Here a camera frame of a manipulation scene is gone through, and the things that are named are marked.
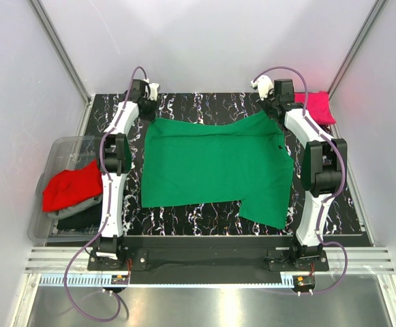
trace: fabric pile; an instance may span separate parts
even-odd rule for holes
[[[60,220],[59,230],[80,230],[100,221],[102,178],[96,160],[79,170],[64,170],[43,191],[42,210]]]

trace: black bracket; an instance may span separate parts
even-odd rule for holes
[[[331,142],[337,147],[346,167],[348,144],[342,138],[333,138]],[[315,198],[320,194],[335,193],[338,190],[341,183],[341,164],[328,142],[307,142],[302,161],[301,182],[303,188],[310,191]]]
[[[116,260],[97,255],[97,253],[111,253],[116,255]],[[124,242],[123,236],[117,237],[99,237],[93,243],[93,249],[90,252],[87,270],[112,271],[127,270],[127,260],[131,259],[132,270],[146,270],[148,251],[139,249],[128,249]]]
[[[98,166],[100,166],[100,155],[102,155],[108,172],[113,172],[117,175],[130,172],[132,156],[127,136],[122,133],[107,136],[104,143],[104,153],[102,154],[100,153],[101,139],[101,136],[95,138],[95,153]]]
[[[311,264],[314,264],[314,271],[329,271],[328,258],[326,251],[321,251],[320,255],[314,259],[290,260],[289,250],[270,250],[267,251],[267,262],[269,270],[274,273],[281,272],[310,272]]]
[[[293,80],[275,80],[273,90],[269,91],[267,98],[258,100],[261,108],[270,119],[283,127],[286,113],[293,109],[302,108],[302,103],[294,102]]]
[[[157,101],[148,99],[148,96],[151,94],[149,84],[144,80],[133,80],[131,89],[125,91],[119,97],[120,102],[125,100],[127,92],[130,92],[128,101],[138,105],[138,116],[145,121],[153,121],[155,119],[155,112],[157,111]]]

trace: black cloth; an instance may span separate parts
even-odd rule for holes
[[[98,228],[101,223],[101,216],[102,202],[71,217],[60,220],[57,224],[57,229],[84,232],[87,228]]]

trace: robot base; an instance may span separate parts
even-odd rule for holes
[[[126,259],[132,261],[132,271],[144,271],[148,261],[148,251],[139,249],[128,249],[126,252]],[[128,266],[124,258],[119,258],[116,262],[105,257],[96,257],[93,250],[87,265],[87,270],[96,271],[127,271]]]
[[[314,271],[329,271],[328,258],[326,252],[322,250],[318,259],[304,259],[302,262],[291,262],[288,257],[289,250],[271,250],[267,251],[267,260],[269,262],[269,270],[275,273],[294,271],[311,272],[311,264],[314,264]]]

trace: clear plastic bin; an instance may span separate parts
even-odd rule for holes
[[[95,138],[93,136],[76,136],[60,138],[54,142],[49,153],[43,175],[39,178],[35,190],[35,202],[28,237],[35,244],[55,242],[80,242],[93,238],[99,226],[86,230],[58,230],[58,221],[48,217],[42,211],[43,190],[49,181],[59,172],[68,169],[81,169],[95,159]]]

